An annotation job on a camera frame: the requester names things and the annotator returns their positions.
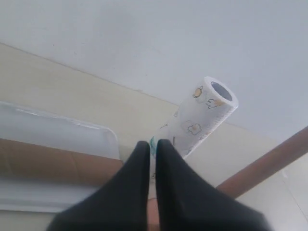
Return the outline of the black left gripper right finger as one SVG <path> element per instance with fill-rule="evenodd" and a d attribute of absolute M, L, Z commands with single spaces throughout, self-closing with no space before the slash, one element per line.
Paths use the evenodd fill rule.
<path fill-rule="evenodd" d="M 264 231 L 263 214 L 221 193 L 168 140 L 156 148 L 156 194 L 162 231 Z"/>

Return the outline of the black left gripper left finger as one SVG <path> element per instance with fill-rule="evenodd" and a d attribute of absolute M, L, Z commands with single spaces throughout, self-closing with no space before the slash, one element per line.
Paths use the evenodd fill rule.
<path fill-rule="evenodd" d="M 78 204 L 55 216 L 49 231 L 145 231 L 149 191 L 150 147 L 145 141 L 121 169 Z"/>

